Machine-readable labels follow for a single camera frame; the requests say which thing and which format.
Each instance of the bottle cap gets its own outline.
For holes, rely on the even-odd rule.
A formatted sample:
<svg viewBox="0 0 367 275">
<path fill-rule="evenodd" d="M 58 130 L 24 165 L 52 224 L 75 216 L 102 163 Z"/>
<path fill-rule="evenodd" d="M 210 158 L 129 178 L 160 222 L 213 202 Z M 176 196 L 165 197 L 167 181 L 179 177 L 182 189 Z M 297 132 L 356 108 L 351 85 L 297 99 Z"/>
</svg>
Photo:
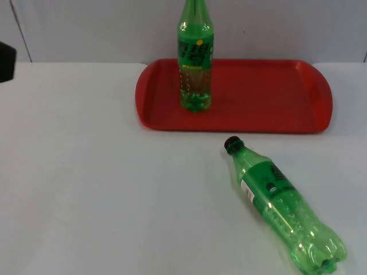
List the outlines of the bottle cap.
<svg viewBox="0 0 367 275">
<path fill-rule="evenodd" d="M 224 143 L 224 148 L 227 150 L 227 153 L 229 154 L 235 153 L 243 146 L 244 146 L 243 141 L 240 140 L 238 136 L 231 136 Z"/>
</svg>

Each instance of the plastic bottle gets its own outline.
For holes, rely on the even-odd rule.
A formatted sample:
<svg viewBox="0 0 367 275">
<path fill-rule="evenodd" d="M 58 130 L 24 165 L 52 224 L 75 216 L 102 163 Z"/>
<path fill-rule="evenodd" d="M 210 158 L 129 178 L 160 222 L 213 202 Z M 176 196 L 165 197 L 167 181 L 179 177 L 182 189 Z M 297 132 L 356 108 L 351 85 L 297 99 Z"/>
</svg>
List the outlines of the plastic bottle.
<svg viewBox="0 0 367 275">
<path fill-rule="evenodd" d="M 237 180 L 261 216 L 289 248 L 303 274 L 332 273 L 346 258 L 343 242 L 314 214 L 271 159 L 244 146 L 236 136 L 225 142 Z"/>
<path fill-rule="evenodd" d="M 212 102 L 214 28 L 205 0 L 186 0 L 178 23 L 180 103 L 193 112 L 208 109 Z"/>
</svg>

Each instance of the bottle base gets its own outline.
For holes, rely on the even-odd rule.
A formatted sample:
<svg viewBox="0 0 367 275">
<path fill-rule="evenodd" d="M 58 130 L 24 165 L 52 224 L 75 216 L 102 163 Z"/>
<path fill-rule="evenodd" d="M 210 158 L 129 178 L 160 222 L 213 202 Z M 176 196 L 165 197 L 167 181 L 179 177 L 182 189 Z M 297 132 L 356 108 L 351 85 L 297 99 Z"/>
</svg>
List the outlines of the bottle base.
<svg viewBox="0 0 367 275">
<path fill-rule="evenodd" d="M 182 108 L 190 110 L 194 113 L 208 109 L 212 103 L 210 93 L 188 93 L 181 91 L 179 102 Z"/>
</svg>

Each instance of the bottle neck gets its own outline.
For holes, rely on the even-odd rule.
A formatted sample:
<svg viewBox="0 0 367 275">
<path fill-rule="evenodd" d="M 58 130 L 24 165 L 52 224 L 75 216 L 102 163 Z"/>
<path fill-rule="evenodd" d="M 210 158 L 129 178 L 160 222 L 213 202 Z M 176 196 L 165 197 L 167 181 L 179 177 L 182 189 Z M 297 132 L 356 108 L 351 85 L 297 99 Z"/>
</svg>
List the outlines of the bottle neck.
<svg viewBox="0 0 367 275">
<path fill-rule="evenodd" d="M 190 24 L 203 24 L 210 21 L 205 0 L 186 0 L 182 15 L 189 19 Z"/>
<path fill-rule="evenodd" d="M 186 0 L 186 8 L 194 15 L 202 13 L 203 9 L 207 12 L 205 0 Z"/>
<path fill-rule="evenodd" d="M 241 145 L 235 152 L 231 153 L 233 161 L 235 163 L 236 174 L 238 180 L 241 181 L 243 175 L 253 166 L 261 162 L 271 161 L 266 156 L 261 156 L 258 153 L 248 149 L 244 145 Z"/>
</svg>

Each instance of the white wall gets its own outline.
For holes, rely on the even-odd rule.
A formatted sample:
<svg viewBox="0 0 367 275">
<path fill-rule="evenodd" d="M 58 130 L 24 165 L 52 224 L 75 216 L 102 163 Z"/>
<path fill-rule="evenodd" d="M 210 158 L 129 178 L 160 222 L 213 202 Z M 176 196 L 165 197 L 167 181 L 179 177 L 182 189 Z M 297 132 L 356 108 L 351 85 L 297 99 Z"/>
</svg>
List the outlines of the white wall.
<svg viewBox="0 0 367 275">
<path fill-rule="evenodd" d="M 206 0 L 216 57 L 362 61 L 366 0 Z M 14 0 L 34 61 L 176 56 L 184 0 Z"/>
<path fill-rule="evenodd" d="M 21 33 L 8 0 L 0 0 L 0 41 L 17 49 L 18 61 L 29 61 Z"/>
</svg>

